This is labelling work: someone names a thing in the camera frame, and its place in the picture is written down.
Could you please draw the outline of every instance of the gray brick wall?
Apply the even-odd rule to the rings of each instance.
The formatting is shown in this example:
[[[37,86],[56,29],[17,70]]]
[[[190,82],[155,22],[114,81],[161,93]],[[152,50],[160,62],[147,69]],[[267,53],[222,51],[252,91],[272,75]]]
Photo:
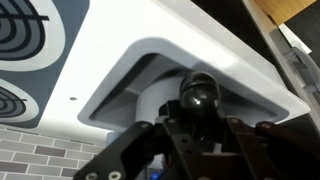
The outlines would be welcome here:
[[[0,180],[71,180],[104,147],[0,129]]]

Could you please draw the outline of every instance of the concentric circle graphic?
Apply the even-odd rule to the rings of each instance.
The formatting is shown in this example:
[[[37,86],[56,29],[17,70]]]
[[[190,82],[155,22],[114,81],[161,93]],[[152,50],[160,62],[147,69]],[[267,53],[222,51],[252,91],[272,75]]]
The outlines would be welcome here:
[[[59,59],[65,32],[52,0],[0,1],[0,70],[33,71]]]
[[[39,107],[30,95],[0,79],[0,122],[24,122],[38,113]]]

